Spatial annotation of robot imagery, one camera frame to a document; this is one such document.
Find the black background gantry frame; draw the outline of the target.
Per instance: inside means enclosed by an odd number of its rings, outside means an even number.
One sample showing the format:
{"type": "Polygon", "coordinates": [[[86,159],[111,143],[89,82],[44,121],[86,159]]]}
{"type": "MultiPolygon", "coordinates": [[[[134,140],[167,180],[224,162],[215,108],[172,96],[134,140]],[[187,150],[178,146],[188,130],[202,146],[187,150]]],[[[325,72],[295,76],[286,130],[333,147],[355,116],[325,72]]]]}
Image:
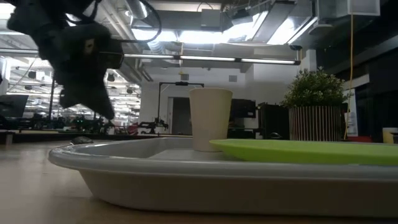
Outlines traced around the black background gantry frame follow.
{"type": "Polygon", "coordinates": [[[160,115],[160,109],[161,109],[161,94],[162,92],[165,90],[162,89],[162,85],[175,85],[175,86],[201,86],[202,88],[205,87],[204,83],[190,83],[190,82],[185,82],[185,81],[179,81],[179,82],[159,82],[159,89],[158,89],[158,104],[157,104],[157,117],[156,117],[156,121],[158,125],[162,125],[164,130],[168,130],[170,125],[172,124],[171,121],[165,121],[161,118],[160,115]]]}

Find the long ceiling strip lamp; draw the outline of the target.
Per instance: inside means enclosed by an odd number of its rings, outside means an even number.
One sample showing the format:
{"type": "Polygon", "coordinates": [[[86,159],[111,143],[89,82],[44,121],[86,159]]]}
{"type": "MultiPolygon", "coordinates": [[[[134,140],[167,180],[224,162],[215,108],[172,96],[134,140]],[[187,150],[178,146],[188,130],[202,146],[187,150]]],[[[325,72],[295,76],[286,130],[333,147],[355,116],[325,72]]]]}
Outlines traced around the long ceiling strip lamp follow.
{"type": "Polygon", "coordinates": [[[300,65],[299,60],[279,60],[273,58],[241,58],[241,57],[215,57],[215,56],[196,56],[196,55],[155,55],[155,54],[124,54],[121,61],[125,58],[138,59],[159,59],[159,60],[194,60],[212,62],[231,62],[231,63],[258,63],[274,65],[300,65]]]}

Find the grey plastic tray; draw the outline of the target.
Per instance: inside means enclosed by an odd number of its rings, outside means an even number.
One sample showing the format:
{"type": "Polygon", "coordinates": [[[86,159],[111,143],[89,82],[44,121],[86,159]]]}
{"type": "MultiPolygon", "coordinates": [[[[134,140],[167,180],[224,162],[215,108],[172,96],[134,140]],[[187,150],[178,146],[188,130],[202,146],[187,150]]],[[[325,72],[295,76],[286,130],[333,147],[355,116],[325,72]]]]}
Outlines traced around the grey plastic tray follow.
{"type": "Polygon", "coordinates": [[[189,138],[62,146],[49,161],[138,210],[398,218],[398,167],[246,162],[189,138]]]}

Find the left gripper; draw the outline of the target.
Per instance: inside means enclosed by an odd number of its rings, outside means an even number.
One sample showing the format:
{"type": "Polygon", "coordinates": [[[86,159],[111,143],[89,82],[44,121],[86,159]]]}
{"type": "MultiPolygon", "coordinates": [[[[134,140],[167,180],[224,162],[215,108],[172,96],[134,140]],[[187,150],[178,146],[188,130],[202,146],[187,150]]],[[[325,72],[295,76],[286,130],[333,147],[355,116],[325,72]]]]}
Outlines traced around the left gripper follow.
{"type": "Polygon", "coordinates": [[[121,66],[124,53],[108,28],[96,22],[69,26],[65,16],[39,9],[15,9],[7,28],[29,35],[40,58],[49,61],[56,82],[63,86],[63,108],[82,104],[106,119],[114,118],[103,77],[107,69],[121,66]]]}

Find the pale yellow container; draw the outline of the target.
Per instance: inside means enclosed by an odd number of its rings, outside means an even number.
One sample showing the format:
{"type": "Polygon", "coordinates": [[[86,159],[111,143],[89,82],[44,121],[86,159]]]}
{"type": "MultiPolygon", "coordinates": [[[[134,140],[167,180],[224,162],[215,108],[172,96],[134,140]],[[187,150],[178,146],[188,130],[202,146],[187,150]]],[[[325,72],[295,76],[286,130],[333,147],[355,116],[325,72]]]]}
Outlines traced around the pale yellow container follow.
{"type": "Polygon", "coordinates": [[[383,128],[382,129],[383,143],[393,144],[394,133],[398,133],[398,128],[383,128]]]}

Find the dark computer monitor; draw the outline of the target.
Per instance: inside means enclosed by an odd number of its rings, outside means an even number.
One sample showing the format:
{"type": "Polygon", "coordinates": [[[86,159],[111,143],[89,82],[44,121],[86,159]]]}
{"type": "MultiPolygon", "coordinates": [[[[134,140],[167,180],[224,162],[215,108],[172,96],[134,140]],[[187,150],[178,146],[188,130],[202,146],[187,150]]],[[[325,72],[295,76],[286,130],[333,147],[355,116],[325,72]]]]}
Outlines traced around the dark computer monitor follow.
{"type": "Polygon", "coordinates": [[[19,129],[23,126],[27,100],[27,95],[0,96],[0,129],[19,129]]]}

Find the green plant in striped pot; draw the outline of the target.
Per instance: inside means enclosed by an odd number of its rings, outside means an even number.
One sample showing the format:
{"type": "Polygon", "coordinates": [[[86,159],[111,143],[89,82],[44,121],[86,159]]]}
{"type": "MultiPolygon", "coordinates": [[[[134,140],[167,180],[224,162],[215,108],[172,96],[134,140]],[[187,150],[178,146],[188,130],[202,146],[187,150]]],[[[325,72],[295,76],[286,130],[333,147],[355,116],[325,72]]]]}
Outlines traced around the green plant in striped pot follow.
{"type": "Polygon", "coordinates": [[[351,96],[344,82],[322,67],[298,72],[280,103],[289,112],[291,140],[342,140],[344,104],[351,96]]]}

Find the lime green plate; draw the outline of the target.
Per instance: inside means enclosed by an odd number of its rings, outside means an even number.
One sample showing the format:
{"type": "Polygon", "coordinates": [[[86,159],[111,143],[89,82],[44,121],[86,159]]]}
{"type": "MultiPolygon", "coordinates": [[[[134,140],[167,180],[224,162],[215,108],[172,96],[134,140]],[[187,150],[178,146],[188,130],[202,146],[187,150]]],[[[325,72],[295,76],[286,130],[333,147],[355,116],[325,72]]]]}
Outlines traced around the lime green plate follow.
{"type": "Polygon", "coordinates": [[[398,145],[254,139],[211,140],[210,145],[251,162],[398,166],[398,145]]]}

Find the beige ribbed paper cup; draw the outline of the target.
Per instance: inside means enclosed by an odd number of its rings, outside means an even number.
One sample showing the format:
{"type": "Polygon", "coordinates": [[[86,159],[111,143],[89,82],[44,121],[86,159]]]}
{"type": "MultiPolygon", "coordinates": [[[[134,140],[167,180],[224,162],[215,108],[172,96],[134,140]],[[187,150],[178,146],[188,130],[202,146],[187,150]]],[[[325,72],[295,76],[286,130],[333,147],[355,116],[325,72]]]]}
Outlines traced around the beige ribbed paper cup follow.
{"type": "Polygon", "coordinates": [[[223,88],[196,88],[189,92],[193,149],[215,152],[210,141],[226,139],[233,92],[223,88]]]}

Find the black aluminium table frame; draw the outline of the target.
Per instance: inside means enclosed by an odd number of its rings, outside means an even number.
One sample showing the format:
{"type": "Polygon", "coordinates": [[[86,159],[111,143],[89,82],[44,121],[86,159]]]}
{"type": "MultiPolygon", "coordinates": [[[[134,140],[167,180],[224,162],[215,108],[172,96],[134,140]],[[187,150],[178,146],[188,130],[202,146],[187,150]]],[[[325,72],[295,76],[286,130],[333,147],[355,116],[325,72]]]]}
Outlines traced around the black aluminium table frame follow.
{"type": "Polygon", "coordinates": [[[89,133],[55,133],[38,131],[36,133],[15,133],[12,131],[0,132],[0,145],[29,143],[29,142],[52,142],[52,141],[71,141],[77,137],[87,137],[92,140],[126,141],[150,138],[191,138],[192,136],[171,135],[171,134],[146,134],[146,135],[105,135],[89,133]]]}

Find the black cabinet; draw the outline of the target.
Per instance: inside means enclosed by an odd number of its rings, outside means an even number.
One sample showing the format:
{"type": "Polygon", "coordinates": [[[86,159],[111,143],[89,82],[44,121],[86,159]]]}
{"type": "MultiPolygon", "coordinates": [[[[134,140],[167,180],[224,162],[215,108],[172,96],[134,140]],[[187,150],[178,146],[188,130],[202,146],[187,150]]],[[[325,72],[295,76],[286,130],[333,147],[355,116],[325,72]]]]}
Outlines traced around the black cabinet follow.
{"type": "Polygon", "coordinates": [[[257,106],[259,133],[263,139],[289,140],[289,111],[280,105],[257,106]]]}

